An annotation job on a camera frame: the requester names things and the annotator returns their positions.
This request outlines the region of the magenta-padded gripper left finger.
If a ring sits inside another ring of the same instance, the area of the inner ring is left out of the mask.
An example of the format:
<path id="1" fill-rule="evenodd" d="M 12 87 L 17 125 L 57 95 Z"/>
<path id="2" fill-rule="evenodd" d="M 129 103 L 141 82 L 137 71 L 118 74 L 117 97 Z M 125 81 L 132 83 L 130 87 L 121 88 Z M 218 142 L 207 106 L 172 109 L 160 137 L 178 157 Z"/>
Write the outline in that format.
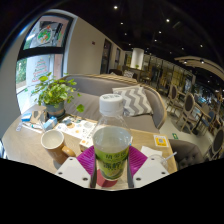
<path id="1" fill-rule="evenodd" d="M 56 175 L 84 188 L 95 188 L 97 168 L 94 147 L 86 149 L 78 157 L 69 157 Z"/>

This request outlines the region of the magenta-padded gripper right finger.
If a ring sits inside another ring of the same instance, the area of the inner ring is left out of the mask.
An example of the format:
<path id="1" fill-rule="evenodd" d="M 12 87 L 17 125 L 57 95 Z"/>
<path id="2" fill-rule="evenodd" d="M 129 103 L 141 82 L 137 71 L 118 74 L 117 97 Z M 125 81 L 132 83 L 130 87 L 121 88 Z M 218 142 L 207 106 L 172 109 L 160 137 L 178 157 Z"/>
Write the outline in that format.
<path id="1" fill-rule="evenodd" d="M 129 188 L 140 188 L 168 175 L 166 160 L 161 156 L 152 155 L 147 157 L 136 148 L 129 147 L 127 162 Z"/>

